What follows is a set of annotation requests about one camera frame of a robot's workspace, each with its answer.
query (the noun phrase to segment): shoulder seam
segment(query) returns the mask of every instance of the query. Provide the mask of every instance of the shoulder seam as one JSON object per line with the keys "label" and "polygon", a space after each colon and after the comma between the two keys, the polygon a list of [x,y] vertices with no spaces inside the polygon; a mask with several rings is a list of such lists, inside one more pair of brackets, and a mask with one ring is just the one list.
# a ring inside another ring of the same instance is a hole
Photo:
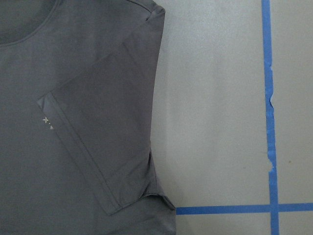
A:
{"label": "shoulder seam", "polygon": [[137,4],[143,8],[145,8],[147,11],[149,11],[150,13],[152,13],[152,10],[150,8],[148,8],[146,5],[142,4],[142,3],[139,3],[137,2],[136,0],[126,0],[126,1],[129,1],[129,2],[132,2],[134,4]]}

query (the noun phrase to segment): neckline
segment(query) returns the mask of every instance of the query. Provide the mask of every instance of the neckline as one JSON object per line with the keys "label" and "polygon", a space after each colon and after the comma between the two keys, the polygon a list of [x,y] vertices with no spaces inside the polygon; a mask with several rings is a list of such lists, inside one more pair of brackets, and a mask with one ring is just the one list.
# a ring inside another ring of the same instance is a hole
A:
{"label": "neckline", "polygon": [[0,43],[0,47],[8,47],[8,46],[13,46],[13,45],[16,45],[16,44],[19,44],[19,43],[22,43],[24,42],[25,40],[29,39],[30,37],[34,36],[40,29],[43,28],[43,26],[45,26],[51,16],[53,15],[53,13],[55,12],[55,10],[57,9],[57,7],[59,6],[59,3],[61,2],[62,0],[55,0],[54,4],[53,4],[53,7],[51,8],[50,12],[48,13],[48,15],[45,17],[45,19],[34,29],[32,30],[31,32],[27,33],[25,36],[23,36],[22,38],[20,39],[17,39],[17,40],[14,40],[12,42],[8,42],[8,43]]}

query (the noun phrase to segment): folded sleeve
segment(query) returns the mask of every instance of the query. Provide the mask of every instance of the folded sleeve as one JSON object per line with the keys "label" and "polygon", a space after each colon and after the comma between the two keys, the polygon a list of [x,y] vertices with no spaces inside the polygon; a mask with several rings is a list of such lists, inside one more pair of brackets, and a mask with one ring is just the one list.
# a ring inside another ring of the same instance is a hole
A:
{"label": "folded sleeve", "polygon": [[150,131],[165,10],[149,18],[110,54],[42,95],[37,104],[107,214],[159,195]]}

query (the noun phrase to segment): horizontal blue tape strip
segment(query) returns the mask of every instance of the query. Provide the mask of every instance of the horizontal blue tape strip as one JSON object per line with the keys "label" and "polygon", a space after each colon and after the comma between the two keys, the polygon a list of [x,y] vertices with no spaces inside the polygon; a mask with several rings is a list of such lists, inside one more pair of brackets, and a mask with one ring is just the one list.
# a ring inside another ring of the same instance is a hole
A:
{"label": "horizontal blue tape strip", "polygon": [[[310,212],[313,203],[279,204],[279,212]],[[176,215],[184,214],[234,214],[234,213],[269,213],[270,205],[247,206],[211,206],[211,207],[177,207]]]}
{"label": "horizontal blue tape strip", "polygon": [[266,213],[269,205],[248,206],[212,206],[212,207],[177,207],[176,214],[232,214],[232,213]]}

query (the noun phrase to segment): fabric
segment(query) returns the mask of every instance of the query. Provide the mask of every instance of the fabric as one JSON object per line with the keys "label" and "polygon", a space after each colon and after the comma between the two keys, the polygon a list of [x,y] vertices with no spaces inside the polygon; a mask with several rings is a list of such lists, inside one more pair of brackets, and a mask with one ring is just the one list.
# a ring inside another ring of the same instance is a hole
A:
{"label": "fabric", "polygon": [[152,0],[0,9],[0,234],[176,234],[150,140],[165,9]]}

